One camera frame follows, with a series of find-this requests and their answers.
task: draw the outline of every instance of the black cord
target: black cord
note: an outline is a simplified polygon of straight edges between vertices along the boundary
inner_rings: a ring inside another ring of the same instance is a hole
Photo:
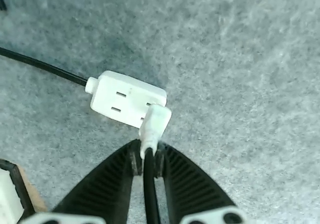
[[[154,180],[154,156],[151,148],[145,151],[143,168],[143,190],[146,222],[160,224],[158,200]]]
[[[4,2],[5,0],[0,0],[0,10],[6,11],[7,6],[6,3]]]
[[[34,58],[27,57],[22,54],[19,54],[19,53],[16,53],[16,52],[13,52],[13,51],[7,50],[5,48],[1,48],[1,47],[0,47],[0,55],[7,57],[7,58],[10,58],[10,59],[13,59],[13,60],[16,60],[16,61],[19,61],[19,62],[22,62],[22,63],[29,64],[31,66],[34,66],[34,67],[37,67],[40,69],[43,69],[43,70],[48,71],[50,73],[53,73],[57,76],[60,76],[60,77],[65,78],[67,80],[70,80],[74,83],[80,84],[82,86],[86,86],[87,80],[85,78],[77,76],[73,73],[69,73],[63,69],[54,67],[50,64],[44,63],[44,62],[36,60]]]

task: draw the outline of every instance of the outlet slot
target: outlet slot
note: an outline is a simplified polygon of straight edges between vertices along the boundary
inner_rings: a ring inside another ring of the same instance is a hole
[[[118,109],[118,108],[115,108],[115,107],[112,107],[111,108],[113,111],[116,111],[116,112],[121,112],[121,109]]]
[[[119,96],[121,96],[121,97],[123,97],[123,98],[126,97],[126,95],[125,95],[124,93],[120,93],[120,92],[117,92],[117,95],[119,95]]]

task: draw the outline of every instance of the white plug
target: white plug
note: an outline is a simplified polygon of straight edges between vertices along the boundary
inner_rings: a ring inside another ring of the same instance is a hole
[[[158,149],[158,142],[164,133],[172,112],[166,107],[153,104],[150,106],[144,121],[139,129],[139,137],[141,140],[140,157],[145,159],[145,152],[148,148],[152,149],[153,155]]]
[[[0,224],[16,224],[24,213],[10,172],[0,169]]]
[[[112,71],[90,77],[85,91],[92,94],[91,108],[111,119],[140,128],[151,104],[166,105],[161,88]]]

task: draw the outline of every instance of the outlet receptacle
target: outlet receptacle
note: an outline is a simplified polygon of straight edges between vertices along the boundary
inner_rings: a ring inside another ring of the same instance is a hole
[[[85,91],[92,94],[94,111],[136,128],[151,104],[167,103],[163,89],[112,71],[105,71],[98,79],[89,78]]]

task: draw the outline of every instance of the ribbed rubber pad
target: ribbed rubber pad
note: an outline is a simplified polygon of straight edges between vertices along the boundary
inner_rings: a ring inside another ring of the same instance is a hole
[[[91,171],[54,209],[125,224],[134,175],[141,175],[140,142],[123,146]]]
[[[165,145],[163,180],[171,224],[190,214],[235,206],[227,194],[201,168],[171,146]]]

